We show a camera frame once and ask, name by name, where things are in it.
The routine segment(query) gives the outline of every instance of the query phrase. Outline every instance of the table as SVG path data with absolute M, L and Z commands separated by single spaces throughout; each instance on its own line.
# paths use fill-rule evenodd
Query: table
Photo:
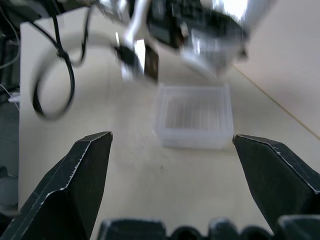
M 80 46 L 84 17 L 83 8 L 59 17 L 63 42 L 71 36 Z M 50 20 L 38 23 L 53 35 Z M 111 37 L 115 32 L 121 35 L 123 29 L 95 11 L 90 36 Z M 28 23 L 21 25 L 21 36 L 19 207 L 75 141 L 112 131 L 104 196 L 92 239 L 103 219 L 120 217 L 161 219 L 169 234 L 179 225 L 192 225 L 206 234 L 209 220 L 221 216 L 240 229 L 246 225 L 269 229 L 250 195 L 236 150 L 232 146 L 225 151 L 163 148 L 153 133 L 157 86 L 141 81 L 122 83 L 120 66 L 106 48 L 89 47 L 83 66 L 74 69 L 75 96 L 67 114 L 57 121 L 39 118 L 31 104 L 33 76 L 52 46 Z M 161 83 L 215 83 L 183 65 L 167 48 L 160 46 L 158 51 Z M 320 172 L 319 140 L 236 69 L 230 69 L 219 82 L 230 84 L 236 134 L 283 142 Z M 47 77 L 42 99 L 45 109 L 62 104 L 68 87 L 67 69 L 61 61 Z
M 275 1 L 251 36 L 249 61 L 235 67 L 319 138 L 320 2 L 304 4 L 302 10 L 299 0 Z

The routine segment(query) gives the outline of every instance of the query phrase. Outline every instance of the transparent plastic tray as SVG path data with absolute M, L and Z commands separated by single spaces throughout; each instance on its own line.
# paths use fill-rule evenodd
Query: transparent plastic tray
M 229 86 L 160 85 L 154 130 L 165 147 L 223 149 L 234 134 Z

